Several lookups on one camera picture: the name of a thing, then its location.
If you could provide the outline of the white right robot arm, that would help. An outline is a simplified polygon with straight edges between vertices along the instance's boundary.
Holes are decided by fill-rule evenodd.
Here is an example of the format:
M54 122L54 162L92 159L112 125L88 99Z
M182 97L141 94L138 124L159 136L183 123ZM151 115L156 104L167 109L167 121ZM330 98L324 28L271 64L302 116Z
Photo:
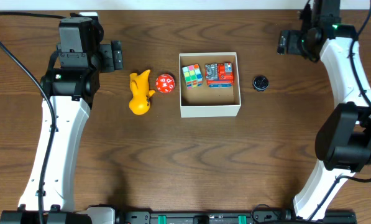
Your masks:
M280 55L300 55L322 62L331 84L334 110L315 139L317 162L303 189L293 197L285 222L350 223L351 213L327 210L348 181L371 183L355 176L371 165L371 87L359 55L361 30L344 24L340 1L308 1L300 11L299 30L283 30Z

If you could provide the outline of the red toy fire truck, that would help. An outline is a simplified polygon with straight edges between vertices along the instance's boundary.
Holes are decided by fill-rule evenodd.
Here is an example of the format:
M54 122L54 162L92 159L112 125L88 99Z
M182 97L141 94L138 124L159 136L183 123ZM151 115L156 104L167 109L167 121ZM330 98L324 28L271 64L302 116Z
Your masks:
M210 88L229 88L234 83L232 63L211 63L205 65L205 77Z

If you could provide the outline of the multicoloured puzzle cube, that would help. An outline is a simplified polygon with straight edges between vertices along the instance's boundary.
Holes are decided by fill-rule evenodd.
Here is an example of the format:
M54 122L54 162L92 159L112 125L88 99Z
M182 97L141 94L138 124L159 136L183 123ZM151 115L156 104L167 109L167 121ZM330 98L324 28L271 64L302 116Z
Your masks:
M181 68L187 89L199 87L203 84L203 76L200 66L196 64Z

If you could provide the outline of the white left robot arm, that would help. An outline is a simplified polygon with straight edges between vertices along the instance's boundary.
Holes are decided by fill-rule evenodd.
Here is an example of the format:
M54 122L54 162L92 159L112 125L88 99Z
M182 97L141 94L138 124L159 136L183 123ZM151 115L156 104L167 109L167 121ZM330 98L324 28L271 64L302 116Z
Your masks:
M77 212L73 184L99 75L123 68L121 43L102 42L97 12L62 17L58 31L60 42L39 83L42 128L32 172L17 209L3 211L0 223L119 223L120 216L109 205Z

